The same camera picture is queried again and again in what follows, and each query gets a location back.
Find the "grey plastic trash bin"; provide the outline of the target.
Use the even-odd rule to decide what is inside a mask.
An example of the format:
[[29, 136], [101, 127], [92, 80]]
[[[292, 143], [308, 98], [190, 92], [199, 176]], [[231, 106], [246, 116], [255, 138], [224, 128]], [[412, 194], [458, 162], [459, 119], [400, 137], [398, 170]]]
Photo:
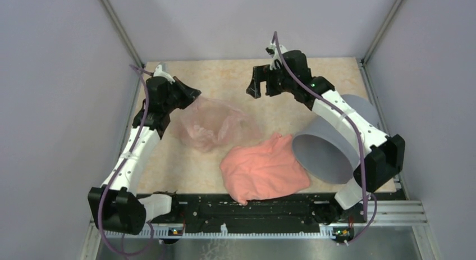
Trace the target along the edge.
[[320, 116], [293, 137], [291, 147], [305, 170], [330, 184], [346, 184], [360, 163], [358, 151]]

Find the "translucent pink trash bag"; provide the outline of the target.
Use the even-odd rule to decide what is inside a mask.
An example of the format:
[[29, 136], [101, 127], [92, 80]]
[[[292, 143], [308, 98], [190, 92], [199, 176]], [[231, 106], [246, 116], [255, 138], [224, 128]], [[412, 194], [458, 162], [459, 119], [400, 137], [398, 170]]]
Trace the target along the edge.
[[183, 144], [201, 152], [262, 137], [256, 120], [229, 101], [199, 96], [169, 126]]

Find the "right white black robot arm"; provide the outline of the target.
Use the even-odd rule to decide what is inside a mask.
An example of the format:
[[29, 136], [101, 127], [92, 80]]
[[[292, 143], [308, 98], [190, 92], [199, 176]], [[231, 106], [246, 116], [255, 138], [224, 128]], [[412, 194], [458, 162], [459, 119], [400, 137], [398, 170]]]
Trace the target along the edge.
[[341, 95], [325, 77], [313, 76], [306, 55], [299, 50], [267, 48], [268, 65], [255, 66], [246, 92], [254, 98], [284, 92], [317, 117], [295, 134], [291, 149], [297, 161], [315, 177], [340, 184], [329, 206], [329, 215], [344, 222], [352, 207], [397, 175], [405, 141], [377, 126], [372, 106], [355, 95]]

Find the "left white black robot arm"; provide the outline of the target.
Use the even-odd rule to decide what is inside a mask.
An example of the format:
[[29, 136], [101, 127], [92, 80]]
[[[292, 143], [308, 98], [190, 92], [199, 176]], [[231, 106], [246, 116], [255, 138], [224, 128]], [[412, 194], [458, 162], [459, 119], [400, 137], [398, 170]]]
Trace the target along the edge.
[[179, 218], [180, 207], [171, 193], [153, 193], [138, 198], [137, 189], [153, 149], [162, 140], [170, 114], [184, 110], [200, 95], [177, 77], [153, 76], [145, 82], [145, 99], [133, 119], [129, 140], [117, 164], [100, 187], [92, 187], [88, 202], [100, 230], [139, 234], [146, 222], [161, 217], [166, 222]]

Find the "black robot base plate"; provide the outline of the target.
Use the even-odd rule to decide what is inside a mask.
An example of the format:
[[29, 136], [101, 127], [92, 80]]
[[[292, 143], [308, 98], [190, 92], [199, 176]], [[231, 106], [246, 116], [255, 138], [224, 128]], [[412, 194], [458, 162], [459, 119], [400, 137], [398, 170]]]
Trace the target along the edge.
[[363, 206], [343, 210], [331, 193], [298, 193], [240, 205], [228, 194], [173, 194], [172, 209], [152, 223], [177, 223], [188, 234], [293, 234], [319, 232], [332, 223], [363, 223]]

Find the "pink cloth towel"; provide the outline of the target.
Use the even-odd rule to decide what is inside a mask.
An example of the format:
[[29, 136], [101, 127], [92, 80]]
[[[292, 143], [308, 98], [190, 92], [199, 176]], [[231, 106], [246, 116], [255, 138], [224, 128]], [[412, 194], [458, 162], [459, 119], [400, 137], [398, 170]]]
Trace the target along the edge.
[[305, 168], [292, 151], [292, 135], [274, 133], [254, 146], [232, 148], [219, 165], [231, 198], [245, 206], [250, 200], [285, 197], [310, 186]]

